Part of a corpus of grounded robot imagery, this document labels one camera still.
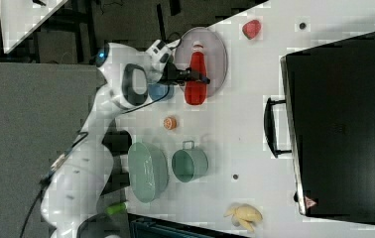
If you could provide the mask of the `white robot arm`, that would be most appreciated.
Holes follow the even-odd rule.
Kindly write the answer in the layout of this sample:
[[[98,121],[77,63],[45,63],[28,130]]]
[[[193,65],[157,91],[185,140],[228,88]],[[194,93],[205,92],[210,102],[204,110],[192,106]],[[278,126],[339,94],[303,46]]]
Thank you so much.
[[[210,79],[192,67],[179,69],[172,61],[174,48],[162,40],[138,51],[117,43],[105,44],[94,64],[105,79],[70,148],[51,165],[41,200],[41,215],[54,227],[50,238],[78,238],[79,227],[97,214],[96,204],[111,177],[113,156],[103,139],[120,115],[155,102],[147,89],[135,89],[135,76],[145,85],[209,84]]]

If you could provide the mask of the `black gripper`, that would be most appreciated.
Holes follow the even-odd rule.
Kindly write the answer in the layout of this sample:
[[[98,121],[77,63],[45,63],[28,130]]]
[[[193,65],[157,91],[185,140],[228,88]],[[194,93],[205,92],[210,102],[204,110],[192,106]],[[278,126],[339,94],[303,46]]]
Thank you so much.
[[[199,75],[199,77],[188,77],[189,75]],[[169,62],[164,67],[163,74],[158,81],[163,85],[181,85],[187,81],[194,81],[204,84],[210,84],[210,79],[191,67],[186,70],[178,69],[173,63]]]

